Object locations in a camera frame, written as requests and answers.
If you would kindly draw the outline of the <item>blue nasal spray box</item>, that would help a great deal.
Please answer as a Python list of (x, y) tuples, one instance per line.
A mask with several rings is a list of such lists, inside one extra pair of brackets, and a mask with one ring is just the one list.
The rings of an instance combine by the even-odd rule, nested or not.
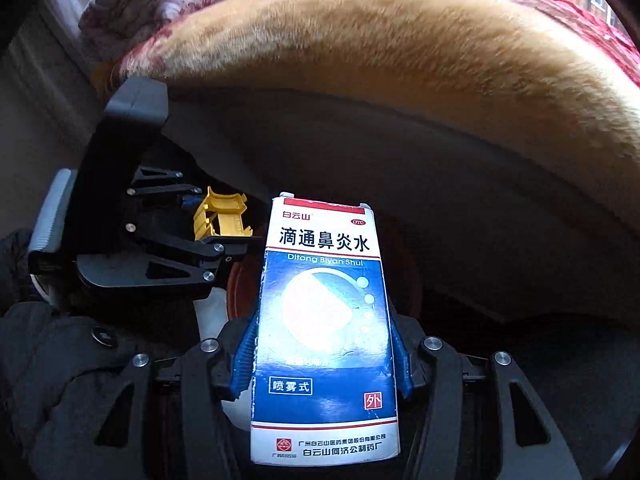
[(396, 457), (393, 357), (372, 209), (275, 198), (260, 282), (252, 462), (327, 467)]

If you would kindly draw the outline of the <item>yellow plastic piece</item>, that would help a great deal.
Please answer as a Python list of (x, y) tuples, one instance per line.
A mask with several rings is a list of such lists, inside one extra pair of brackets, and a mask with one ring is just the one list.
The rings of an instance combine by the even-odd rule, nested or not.
[(249, 237), (253, 229), (243, 223), (247, 211), (245, 194), (218, 194), (209, 186), (193, 216), (194, 240), (209, 237)]

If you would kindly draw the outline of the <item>beige floral plush blanket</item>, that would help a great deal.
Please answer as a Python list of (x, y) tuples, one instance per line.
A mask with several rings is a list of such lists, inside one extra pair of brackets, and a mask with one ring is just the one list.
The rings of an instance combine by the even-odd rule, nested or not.
[(406, 110), (520, 154), (639, 223), (639, 73), (548, 0), (224, 0), (112, 79), (291, 89)]

